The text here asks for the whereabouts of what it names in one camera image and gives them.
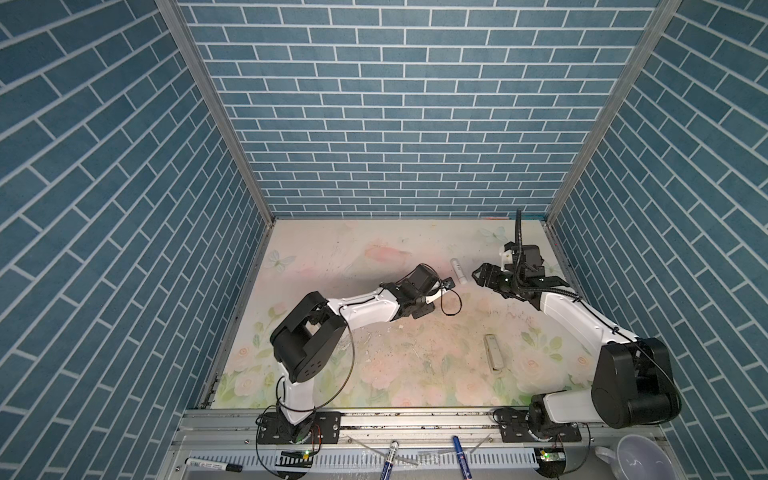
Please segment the white glue stick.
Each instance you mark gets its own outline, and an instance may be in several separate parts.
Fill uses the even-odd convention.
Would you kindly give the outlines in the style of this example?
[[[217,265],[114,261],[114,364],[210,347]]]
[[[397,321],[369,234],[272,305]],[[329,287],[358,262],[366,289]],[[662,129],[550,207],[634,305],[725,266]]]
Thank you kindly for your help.
[[[456,279],[461,285],[465,285],[468,283],[467,276],[464,272],[463,267],[461,266],[459,260],[457,258],[452,258],[450,260],[450,264],[453,268],[454,274],[456,276]]]

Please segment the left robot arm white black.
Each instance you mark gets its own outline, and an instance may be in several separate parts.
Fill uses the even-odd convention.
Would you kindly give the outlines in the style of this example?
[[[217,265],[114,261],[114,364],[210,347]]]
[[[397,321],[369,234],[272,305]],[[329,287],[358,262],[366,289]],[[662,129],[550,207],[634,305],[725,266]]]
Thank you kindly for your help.
[[[270,336],[280,369],[278,417],[290,426],[300,426],[324,406],[314,400],[314,378],[343,335],[404,317],[429,315],[454,288],[452,278],[441,278],[431,266],[421,263],[401,279],[358,296],[329,299],[318,291],[306,294]]]

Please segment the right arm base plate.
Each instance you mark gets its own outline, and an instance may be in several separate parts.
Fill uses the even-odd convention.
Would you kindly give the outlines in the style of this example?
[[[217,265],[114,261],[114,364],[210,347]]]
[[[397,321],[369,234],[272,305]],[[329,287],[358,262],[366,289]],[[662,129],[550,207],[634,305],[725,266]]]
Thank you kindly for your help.
[[[575,423],[553,423],[540,410],[521,410],[512,407],[500,407],[491,414],[492,420],[499,427],[504,443],[555,443],[580,442],[582,435]]]

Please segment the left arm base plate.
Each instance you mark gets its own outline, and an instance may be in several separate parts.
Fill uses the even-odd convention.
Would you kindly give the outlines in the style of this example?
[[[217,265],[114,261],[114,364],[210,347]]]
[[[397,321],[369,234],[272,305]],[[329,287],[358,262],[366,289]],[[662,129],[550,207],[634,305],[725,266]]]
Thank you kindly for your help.
[[[337,444],[341,418],[338,411],[319,411],[293,425],[280,410],[267,412],[257,421],[257,440],[259,444],[299,445],[308,444],[315,438],[316,443],[323,445]]]

